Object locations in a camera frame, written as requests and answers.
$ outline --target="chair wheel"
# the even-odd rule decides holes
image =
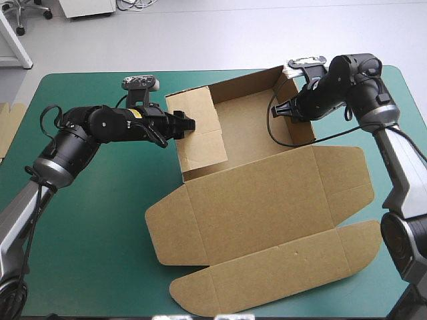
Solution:
[[[45,12],[43,12],[43,16],[44,16],[44,18],[46,19],[46,20],[50,20],[50,19],[52,19],[52,17],[53,17],[53,15],[52,15],[52,11],[45,11]]]
[[[24,35],[25,34],[25,29],[21,28],[21,27],[16,28],[16,34],[17,35]]]

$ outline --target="brown cardboard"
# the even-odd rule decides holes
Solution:
[[[238,312],[348,277],[378,252],[376,221],[337,227],[374,198],[363,151],[291,149],[268,135],[274,92],[274,103],[298,92],[282,69],[166,98],[197,130],[177,143],[185,183],[145,220],[161,263],[209,266],[170,286],[196,315]],[[310,123],[280,117],[271,127],[286,143],[314,138]]]
[[[172,297],[196,315],[235,313],[362,270],[381,244],[377,221],[296,239],[174,280]]]
[[[162,264],[215,265],[332,229],[373,198],[361,149],[307,146],[187,181],[145,220]]]
[[[26,110],[22,104],[9,108],[8,103],[0,103],[0,163],[6,157]]]

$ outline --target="cardboard box flap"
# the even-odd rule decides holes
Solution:
[[[182,185],[173,193],[153,205],[145,215],[159,262],[186,257],[196,265],[206,265],[207,255],[195,220],[187,186]]]
[[[235,313],[355,274],[381,244],[377,221],[331,229],[174,280],[172,297],[203,317]]]
[[[332,229],[373,198],[361,149],[308,146],[188,181],[145,219],[161,263],[215,265]]]
[[[209,87],[170,95],[166,103],[170,113],[184,110],[189,118],[197,121],[194,132],[176,141],[182,172],[228,160]]]
[[[10,109],[8,103],[0,103],[0,162],[6,157],[26,110],[20,103]]]

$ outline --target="gray floor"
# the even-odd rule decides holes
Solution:
[[[0,94],[17,92],[16,102],[28,105],[49,73],[264,68],[369,51],[400,68],[427,119],[427,0],[159,0],[142,13],[80,21],[45,2],[54,18],[31,15],[20,37],[33,69],[15,80],[0,69]]]

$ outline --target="yellow label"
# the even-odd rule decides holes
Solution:
[[[142,115],[141,115],[141,113],[139,113],[139,111],[138,110],[135,110],[135,109],[128,109],[129,111],[131,111],[132,113],[133,113],[133,116],[136,118],[136,119],[141,119],[142,118]]]

